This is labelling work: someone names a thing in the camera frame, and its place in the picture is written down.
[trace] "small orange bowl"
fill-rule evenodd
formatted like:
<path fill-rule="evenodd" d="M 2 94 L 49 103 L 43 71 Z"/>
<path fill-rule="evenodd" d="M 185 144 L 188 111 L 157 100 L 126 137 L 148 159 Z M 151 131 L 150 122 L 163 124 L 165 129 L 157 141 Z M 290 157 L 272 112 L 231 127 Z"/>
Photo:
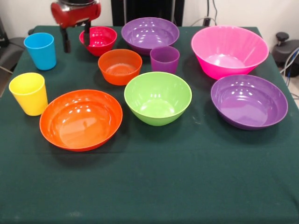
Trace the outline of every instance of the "small orange bowl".
<path fill-rule="evenodd" d="M 126 85 L 139 75 L 142 59 L 132 50 L 115 49 L 103 54 L 98 66 L 107 82 L 113 85 Z"/>

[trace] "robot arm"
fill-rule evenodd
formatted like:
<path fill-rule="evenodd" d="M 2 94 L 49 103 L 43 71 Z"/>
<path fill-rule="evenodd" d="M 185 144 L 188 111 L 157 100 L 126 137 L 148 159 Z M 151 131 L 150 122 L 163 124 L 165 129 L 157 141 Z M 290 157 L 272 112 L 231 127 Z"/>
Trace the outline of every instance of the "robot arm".
<path fill-rule="evenodd" d="M 84 44 L 89 45 L 89 28 L 91 21 L 101 13 L 100 0 L 58 0 L 51 4 L 52 15 L 60 26 L 63 37 L 64 51 L 70 53 L 71 44 L 66 29 L 82 24 L 84 28 Z"/>

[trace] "small red bowl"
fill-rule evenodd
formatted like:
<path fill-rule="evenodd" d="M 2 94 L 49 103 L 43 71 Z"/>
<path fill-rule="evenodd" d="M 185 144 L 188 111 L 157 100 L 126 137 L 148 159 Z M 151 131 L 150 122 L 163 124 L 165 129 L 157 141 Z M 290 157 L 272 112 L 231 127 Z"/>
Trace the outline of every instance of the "small red bowl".
<path fill-rule="evenodd" d="M 87 48 L 87 50 L 94 56 L 101 56 L 110 51 L 115 44 L 117 33 L 114 29 L 109 27 L 91 27 L 90 30 L 90 44 L 84 45 L 84 31 L 79 35 L 80 42 Z"/>

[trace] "wall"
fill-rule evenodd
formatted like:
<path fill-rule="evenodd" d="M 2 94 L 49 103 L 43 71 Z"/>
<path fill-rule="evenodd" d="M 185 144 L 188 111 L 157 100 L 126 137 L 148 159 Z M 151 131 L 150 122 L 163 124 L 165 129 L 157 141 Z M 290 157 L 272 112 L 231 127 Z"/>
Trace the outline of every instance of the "wall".
<path fill-rule="evenodd" d="M 212 0 L 210 16 L 214 15 Z M 0 16 L 9 37 L 26 36 L 36 25 L 55 25 L 50 12 L 53 0 L 0 0 Z M 93 25 L 112 25 L 111 1 L 101 0 L 102 13 Z M 275 34 L 285 31 L 299 39 L 299 0 L 215 0 L 218 24 L 257 26 L 272 47 Z M 206 15 L 206 0 L 185 0 L 183 26 Z"/>
<path fill-rule="evenodd" d="M 0 0 L 0 16 L 9 38 L 26 36 L 36 25 L 56 25 L 50 5 L 55 0 Z M 112 26 L 111 1 L 102 0 L 102 11 L 92 25 Z"/>
<path fill-rule="evenodd" d="M 215 0 L 215 4 L 218 25 L 256 26 L 270 48 L 276 44 L 279 31 L 287 32 L 290 39 L 299 39 L 299 0 Z M 210 0 L 210 16 L 214 15 Z M 206 0 L 185 0 L 183 26 L 204 16 Z"/>

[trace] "table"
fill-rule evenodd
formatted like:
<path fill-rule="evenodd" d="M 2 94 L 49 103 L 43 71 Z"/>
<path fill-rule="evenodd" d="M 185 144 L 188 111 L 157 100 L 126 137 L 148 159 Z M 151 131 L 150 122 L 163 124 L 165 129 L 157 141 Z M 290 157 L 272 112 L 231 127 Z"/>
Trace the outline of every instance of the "table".
<path fill-rule="evenodd" d="M 121 27 L 114 29 L 114 48 L 128 48 Z M 42 137 L 39 117 L 25 115 L 6 89 L 0 101 L 0 223 L 298 223 L 299 111 L 272 56 L 251 74 L 276 84 L 289 112 L 267 129 L 239 130 L 210 99 L 214 80 L 190 44 L 199 29 L 179 28 L 174 45 L 181 53 L 177 75 L 191 86 L 192 102 L 175 122 L 153 127 L 129 110 L 123 86 L 104 80 L 98 59 L 78 41 L 81 27 L 69 29 L 70 54 L 63 52 L 58 27 L 36 27 L 54 35 L 57 65 L 39 71 L 24 52 L 13 77 L 41 73 L 49 101 L 79 89 L 108 92 L 124 119 L 107 144 L 68 152 Z M 150 71 L 149 57 L 142 59 L 141 73 Z"/>

